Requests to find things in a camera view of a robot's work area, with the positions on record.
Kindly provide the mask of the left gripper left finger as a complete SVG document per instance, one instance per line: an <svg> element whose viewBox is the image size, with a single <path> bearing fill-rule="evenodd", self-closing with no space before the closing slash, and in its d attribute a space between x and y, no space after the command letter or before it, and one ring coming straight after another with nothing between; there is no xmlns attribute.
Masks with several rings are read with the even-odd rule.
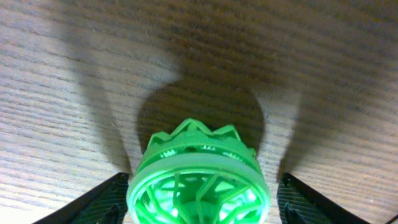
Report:
<svg viewBox="0 0 398 224"><path fill-rule="evenodd" d="M129 174L119 172L34 224L122 224Z"/></svg>

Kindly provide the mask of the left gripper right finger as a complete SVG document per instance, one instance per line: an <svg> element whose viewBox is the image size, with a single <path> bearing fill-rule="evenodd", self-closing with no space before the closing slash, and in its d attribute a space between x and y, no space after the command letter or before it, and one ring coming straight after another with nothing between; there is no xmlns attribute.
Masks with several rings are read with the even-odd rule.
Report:
<svg viewBox="0 0 398 224"><path fill-rule="evenodd" d="M277 189L283 224L367 224L290 173L284 173Z"/></svg>

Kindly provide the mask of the green lattice ball toy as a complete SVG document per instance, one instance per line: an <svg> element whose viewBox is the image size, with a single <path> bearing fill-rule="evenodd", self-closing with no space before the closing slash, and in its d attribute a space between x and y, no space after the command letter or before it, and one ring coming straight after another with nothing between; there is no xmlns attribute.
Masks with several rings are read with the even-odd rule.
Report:
<svg viewBox="0 0 398 224"><path fill-rule="evenodd" d="M189 118L151 136L126 202L134 223L263 223L271 193L233 125Z"/></svg>

